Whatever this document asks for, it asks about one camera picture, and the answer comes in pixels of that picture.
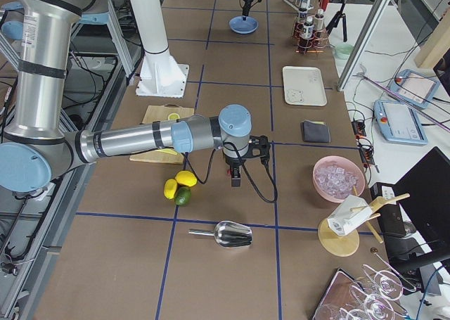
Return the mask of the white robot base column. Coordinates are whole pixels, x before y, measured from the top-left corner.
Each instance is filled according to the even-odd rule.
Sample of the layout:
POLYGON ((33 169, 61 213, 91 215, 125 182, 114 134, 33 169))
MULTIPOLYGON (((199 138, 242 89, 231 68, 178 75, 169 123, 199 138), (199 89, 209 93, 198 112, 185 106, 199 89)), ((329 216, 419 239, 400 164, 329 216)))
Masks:
POLYGON ((144 50, 138 96, 181 98, 188 65, 178 64, 169 51, 160 0, 130 0, 144 50))

